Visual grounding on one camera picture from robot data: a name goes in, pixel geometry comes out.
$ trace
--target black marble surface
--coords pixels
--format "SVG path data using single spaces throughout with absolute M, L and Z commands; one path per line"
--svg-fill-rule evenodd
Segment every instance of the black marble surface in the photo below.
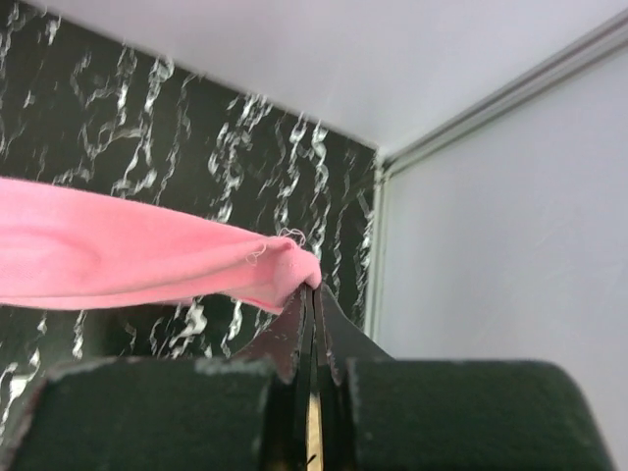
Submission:
M 373 149 L 262 96 L 0 0 L 0 176 L 148 202 L 266 235 L 302 230 L 358 326 L 372 192 L 354 186 L 369 187 L 373 162 Z M 51 365 L 103 355 L 230 355 L 270 319 L 220 295 L 191 308 L 0 306 L 0 440 Z

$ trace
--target white surface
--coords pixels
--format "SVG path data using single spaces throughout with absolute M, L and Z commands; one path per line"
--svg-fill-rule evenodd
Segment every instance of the white surface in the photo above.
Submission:
M 385 154 L 628 7 L 628 0 L 33 2 L 267 94 Z
M 392 179 L 379 340 L 535 358 L 628 469 L 628 52 Z

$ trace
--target pink towel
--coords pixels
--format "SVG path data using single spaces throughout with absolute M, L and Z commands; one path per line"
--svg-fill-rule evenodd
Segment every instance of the pink towel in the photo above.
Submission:
M 273 313 L 318 259 L 268 237 L 157 206 L 0 178 L 0 304 L 91 309 L 220 292 Z

